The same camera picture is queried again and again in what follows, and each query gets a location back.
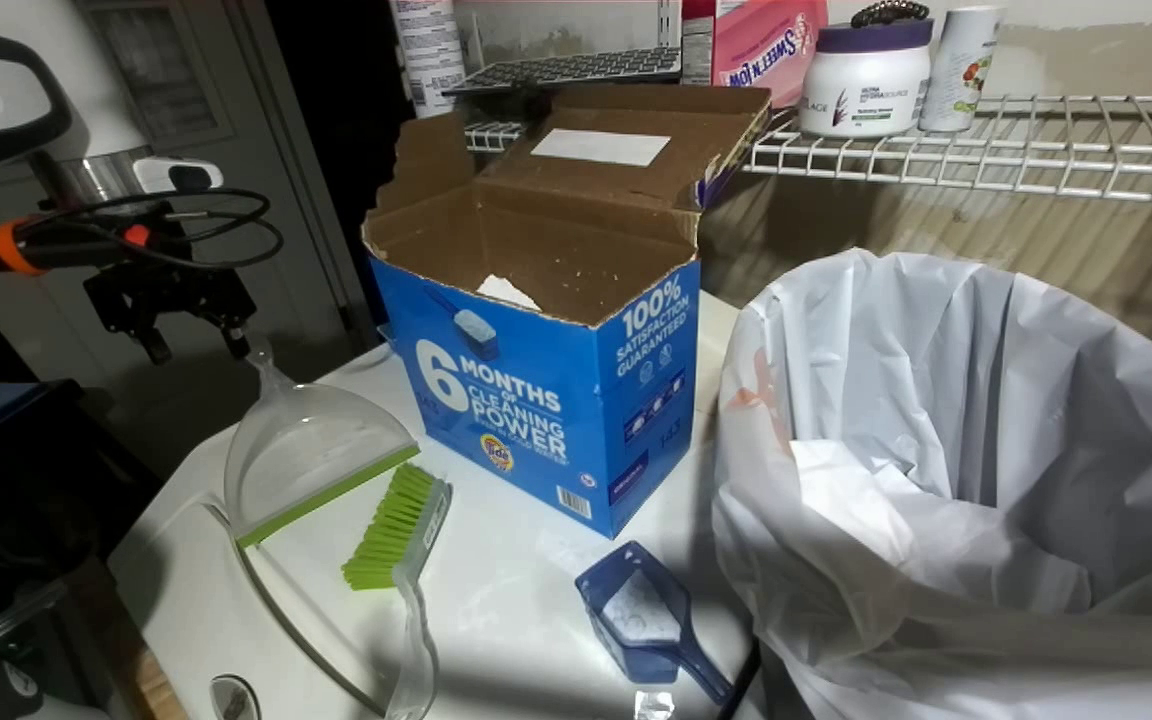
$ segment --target blue plastic item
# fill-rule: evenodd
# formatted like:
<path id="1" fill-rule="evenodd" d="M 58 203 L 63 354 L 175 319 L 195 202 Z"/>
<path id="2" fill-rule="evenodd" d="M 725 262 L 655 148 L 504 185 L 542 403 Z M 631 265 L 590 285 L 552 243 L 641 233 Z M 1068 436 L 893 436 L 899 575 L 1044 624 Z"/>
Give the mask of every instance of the blue plastic item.
<path id="1" fill-rule="evenodd" d="M 690 589 L 644 545 L 627 542 L 597 561 L 575 593 L 631 685 L 672 685 L 690 670 L 722 708 L 731 701 L 730 678 L 694 632 Z"/>

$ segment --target box label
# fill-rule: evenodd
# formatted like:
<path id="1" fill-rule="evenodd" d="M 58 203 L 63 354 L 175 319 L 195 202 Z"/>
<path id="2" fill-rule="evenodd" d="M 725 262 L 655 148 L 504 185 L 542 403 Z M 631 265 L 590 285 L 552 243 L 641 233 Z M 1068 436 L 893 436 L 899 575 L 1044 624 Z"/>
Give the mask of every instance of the box label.
<path id="1" fill-rule="evenodd" d="M 475 429 L 481 451 L 501 470 L 518 470 L 511 449 L 527 449 L 552 465 L 569 465 L 565 387 L 550 383 L 537 367 L 504 367 L 492 359 L 496 325 L 481 314 L 453 314 L 458 336 L 434 325 L 418 336 L 418 383 L 443 407 Z"/>
<path id="2" fill-rule="evenodd" d="M 651 355 L 667 336 L 677 336 L 694 308 L 697 288 L 685 275 L 667 275 L 621 314 L 624 340 L 617 345 L 617 375 L 627 375 Z"/>
<path id="3" fill-rule="evenodd" d="M 667 138 L 552 129 L 532 156 L 647 168 Z"/>

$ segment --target white trash bag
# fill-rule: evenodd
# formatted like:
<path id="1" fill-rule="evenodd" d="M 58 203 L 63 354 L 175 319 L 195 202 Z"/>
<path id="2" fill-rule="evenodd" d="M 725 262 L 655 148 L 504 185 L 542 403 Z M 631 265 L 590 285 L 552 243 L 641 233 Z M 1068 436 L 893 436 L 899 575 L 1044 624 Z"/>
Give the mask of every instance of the white trash bag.
<path id="1" fill-rule="evenodd" d="M 1061 288 L 899 252 L 770 285 L 714 520 L 816 720 L 1152 716 L 1152 340 Z"/>

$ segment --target pink box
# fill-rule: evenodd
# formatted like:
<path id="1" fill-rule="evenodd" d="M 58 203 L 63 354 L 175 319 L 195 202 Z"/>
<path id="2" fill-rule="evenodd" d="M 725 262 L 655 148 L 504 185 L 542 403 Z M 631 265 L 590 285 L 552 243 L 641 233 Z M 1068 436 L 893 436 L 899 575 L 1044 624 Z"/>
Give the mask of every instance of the pink box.
<path id="1" fill-rule="evenodd" d="M 825 25 L 825 0 L 685 0 L 685 86 L 770 87 L 793 110 Z"/>

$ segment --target open box flap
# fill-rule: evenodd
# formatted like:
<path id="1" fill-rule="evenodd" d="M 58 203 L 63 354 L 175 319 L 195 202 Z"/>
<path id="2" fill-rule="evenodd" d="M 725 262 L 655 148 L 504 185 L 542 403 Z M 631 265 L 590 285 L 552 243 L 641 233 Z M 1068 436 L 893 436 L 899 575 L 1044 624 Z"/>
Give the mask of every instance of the open box flap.
<path id="1" fill-rule="evenodd" d="M 508 255 L 481 242 L 473 185 L 373 213 L 366 224 L 366 243 L 387 265 L 441 275 L 460 288 L 475 288 L 492 267 L 508 265 Z"/>
<path id="2" fill-rule="evenodd" d="M 466 151 L 460 117 L 434 117 L 404 126 L 398 140 L 393 181 L 378 192 L 378 207 L 404 207 L 430 195 L 466 189 L 475 176 L 473 156 Z"/>
<path id="3" fill-rule="evenodd" d="M 746 140 L 762 134 L 770 110 L 765 87 L 677 87 L 677 86 L 610 86 L 610 87 L 565 87 L 545 129 L 496 160 L 481 185 L 511 203 L 537 203 L 545 213 L 591 213 L 644 215 L 694 224 L 699 203 L 697 181 L 718 176 L 737 160 Z M 624 164 L 591 160 L 580 151 L 590 134 L 610 134 L 604 151 L 627 151 Z"/>

